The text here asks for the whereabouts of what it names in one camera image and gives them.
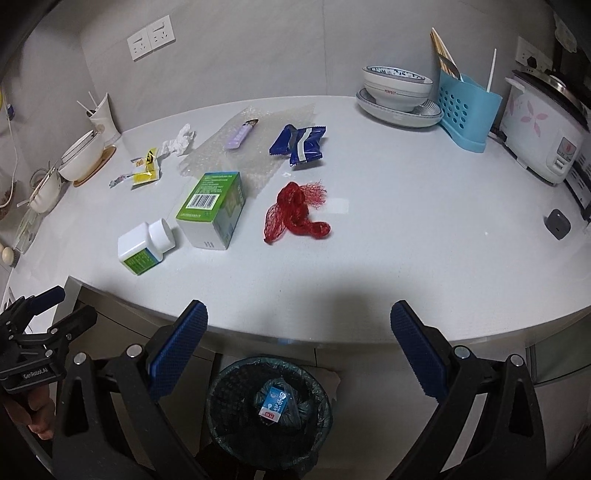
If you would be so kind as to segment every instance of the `wall outlet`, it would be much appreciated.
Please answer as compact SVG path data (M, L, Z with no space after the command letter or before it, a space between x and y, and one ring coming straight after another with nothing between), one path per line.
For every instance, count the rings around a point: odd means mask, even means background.
M151 23L146 28L148 29L148 36L150 37L150 44L153 50L174 41L173 26L170 24L169 15L156 20L156 22Z
M552 60L550 60L540 50L521 37L517 39L515 61L526 67L532 67L533 69L537 69L541 72L544 72L546 69L552 69Z
M150 38L148 37L148 30L142 28L139 32L131 35L127 39L127 45L129 45L131 58L134 60L143 57L148 52L152 51L152 45L150 45Z

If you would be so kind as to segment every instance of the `wooden coaster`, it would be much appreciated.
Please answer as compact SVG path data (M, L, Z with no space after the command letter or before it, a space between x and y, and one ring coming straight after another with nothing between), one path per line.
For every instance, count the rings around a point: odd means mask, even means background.
M117 147L114 145L111 145L110 147L106 147L103 150L103 154L100 156L99 161L95 164L95 167L92 169L92 171L86 176L86 178L83 178L81 180L76 180L74 182L74 187L79 187L80 185L83 185L88 180L90 180L95 175L96 172L98 172L101 168L103 168L103 166L114 155L116 150L117 150Z

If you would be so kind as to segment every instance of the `white cup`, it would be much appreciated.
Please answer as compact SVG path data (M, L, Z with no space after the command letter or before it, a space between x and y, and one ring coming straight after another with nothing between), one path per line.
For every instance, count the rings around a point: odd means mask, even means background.
M120 137L121 134L117 127L113 123L113 117L111 116L111 108L109 107L109 94L105 94L105 98L99 103L96 108L96 112L89 117L94 129L103 134L105 139L105 145L112 145Z

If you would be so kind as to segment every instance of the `human hand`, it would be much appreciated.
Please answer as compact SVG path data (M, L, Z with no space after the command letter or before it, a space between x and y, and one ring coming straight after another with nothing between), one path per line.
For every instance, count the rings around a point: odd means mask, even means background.
M27 425L33 433L39 435L41 440L53 438L56 405L49 396L49 385L37 387L27 392L27 403L35 411L33 415L30 415L10 395L0 395L0 398L14 423Z

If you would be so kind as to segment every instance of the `white bottle cap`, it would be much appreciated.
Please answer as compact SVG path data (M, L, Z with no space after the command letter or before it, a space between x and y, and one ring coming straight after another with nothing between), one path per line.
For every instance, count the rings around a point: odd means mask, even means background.
M176 245L173 233L170 231L170 227L163 218L151 223L148 227L148 232L150 233L150 238L154 242L154 246L162 253L167 252Z

